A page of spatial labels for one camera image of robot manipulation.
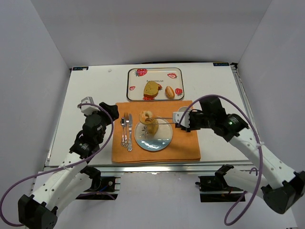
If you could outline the bagel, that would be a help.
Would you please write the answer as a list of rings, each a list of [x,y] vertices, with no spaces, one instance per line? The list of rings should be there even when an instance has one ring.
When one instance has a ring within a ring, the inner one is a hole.
[[[139,121],[144,125],[150,125],[155,122],[155,117],[151,111],[142,111],[139,114]]]

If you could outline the metal serving tongs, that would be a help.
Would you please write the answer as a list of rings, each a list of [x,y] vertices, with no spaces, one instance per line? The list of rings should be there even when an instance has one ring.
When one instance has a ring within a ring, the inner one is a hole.
[[[145,125],[176,125],[170,118],[152,117],[145,120]]]

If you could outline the oblong golden bread roll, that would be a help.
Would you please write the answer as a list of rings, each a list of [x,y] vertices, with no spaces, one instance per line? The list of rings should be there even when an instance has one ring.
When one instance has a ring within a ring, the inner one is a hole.
[[[151,135],[155,135],[159,128],[159,123],[157,119],[147,119],[145,122],[145,125],[147,126],[147,131]]]

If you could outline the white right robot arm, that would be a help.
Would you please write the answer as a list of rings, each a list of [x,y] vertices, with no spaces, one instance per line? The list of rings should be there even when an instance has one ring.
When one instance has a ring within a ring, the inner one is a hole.
[[[197,99],[200,110],[189,106],[184,112],[174,112],[175,126],[186,132],[212,129],[243,153],[258,169],[258,174],[250,175],[233,165],[223,165],[214,175],[218,185],[250,192],[262,198],[274,212],[284,214],[305,194],[304,171],[297,172],[277,158],[260,142],[246,115],[227,114],[221,99],[219,95],[206,95]]]

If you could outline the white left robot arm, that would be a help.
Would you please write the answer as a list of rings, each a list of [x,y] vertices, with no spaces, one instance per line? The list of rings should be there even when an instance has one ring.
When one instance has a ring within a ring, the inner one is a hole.
[[[101,173],[89,162],[102,150],[100,144],[107,144],[106,127],[119,118],[118,106],[82,102],[78,107],[85,123],[65,159],[40,188],[18,201],[19,221],[30,229],[54,228],[59,214],[82,192],[101,186]]]

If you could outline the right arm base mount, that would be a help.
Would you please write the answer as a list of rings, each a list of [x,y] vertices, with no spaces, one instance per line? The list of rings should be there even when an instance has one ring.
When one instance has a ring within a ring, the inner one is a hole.
[[[200,176],[195,185],[199,188],[201,203],[236,202],[244,193],[236,187],[224,187],[215,176]]]

